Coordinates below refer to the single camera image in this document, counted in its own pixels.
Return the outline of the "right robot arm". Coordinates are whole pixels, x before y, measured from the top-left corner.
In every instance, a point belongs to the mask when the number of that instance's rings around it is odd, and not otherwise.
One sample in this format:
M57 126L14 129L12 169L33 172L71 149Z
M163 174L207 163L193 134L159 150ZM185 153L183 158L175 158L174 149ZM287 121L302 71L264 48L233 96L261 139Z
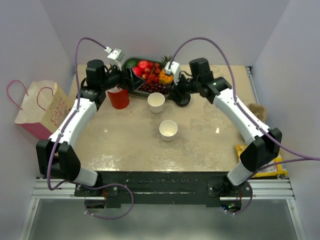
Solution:
M235 196L253 173L269 164L280 153L277 143L282 140L278 128L271 129L259 120L233 92L231 84L223 77L215 78L205 58L189 62L191 75L186 78L180 64L172 61L166 64L164 73L173 77L171 92L176 93L183 104L190 95L198 93L218 108L233 123L243 137L247 147L240 155L240 162L224 176L215 188L220 195Z

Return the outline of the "white paper coffee cup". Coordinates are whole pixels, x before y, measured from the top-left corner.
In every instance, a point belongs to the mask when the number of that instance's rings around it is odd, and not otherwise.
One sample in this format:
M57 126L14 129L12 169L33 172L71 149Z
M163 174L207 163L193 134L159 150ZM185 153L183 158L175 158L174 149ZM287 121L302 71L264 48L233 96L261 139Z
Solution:
M161 138L166 142L171 142L178 132L178 125L172 120L164 120L159 125Z

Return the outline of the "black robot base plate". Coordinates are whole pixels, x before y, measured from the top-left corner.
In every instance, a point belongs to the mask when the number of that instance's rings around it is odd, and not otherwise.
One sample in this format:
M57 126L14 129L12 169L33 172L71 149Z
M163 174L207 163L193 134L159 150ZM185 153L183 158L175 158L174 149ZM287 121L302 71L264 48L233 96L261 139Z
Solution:
M106 200L108 208L130 203L220 207L252 195L247 181L240 186L227 183L225 171L99 171L95 186L78 186L74 194Z

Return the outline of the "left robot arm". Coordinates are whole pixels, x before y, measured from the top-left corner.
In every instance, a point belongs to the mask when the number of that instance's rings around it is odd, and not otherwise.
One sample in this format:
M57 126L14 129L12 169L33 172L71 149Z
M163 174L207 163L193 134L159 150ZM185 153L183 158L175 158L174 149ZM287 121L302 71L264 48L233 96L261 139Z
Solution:
M131 67L107 67L102 60L90 60L85 69L86 77L78 83L77 98L60 127L48 138L36 144L39 171L47 179L60 178L86 186L92 196L99 196L104 184L96 171L82 167L74 146L87 123L97 113L106 92L115 87L133 90L134 72Z

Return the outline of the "black coffee cup lid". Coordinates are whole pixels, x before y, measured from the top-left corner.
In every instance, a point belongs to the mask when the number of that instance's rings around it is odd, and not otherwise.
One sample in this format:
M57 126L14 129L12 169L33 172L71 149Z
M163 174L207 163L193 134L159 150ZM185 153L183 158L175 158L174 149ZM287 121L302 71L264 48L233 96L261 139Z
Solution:
M191 95L187 90L171 89L169 99L179 107L186 107L191 101Z

